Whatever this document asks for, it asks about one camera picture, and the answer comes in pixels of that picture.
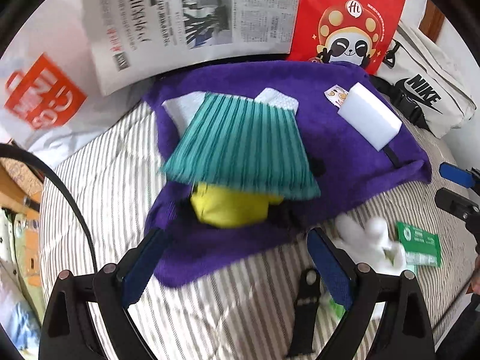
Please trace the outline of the person hand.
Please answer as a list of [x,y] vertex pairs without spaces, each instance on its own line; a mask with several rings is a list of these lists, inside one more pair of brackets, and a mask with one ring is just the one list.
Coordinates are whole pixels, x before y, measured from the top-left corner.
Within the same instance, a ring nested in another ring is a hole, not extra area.
[[475,293],[480,294],[480,256],[478,255],[475,260],[474,275],[470,281],[467,289],[467,294]]

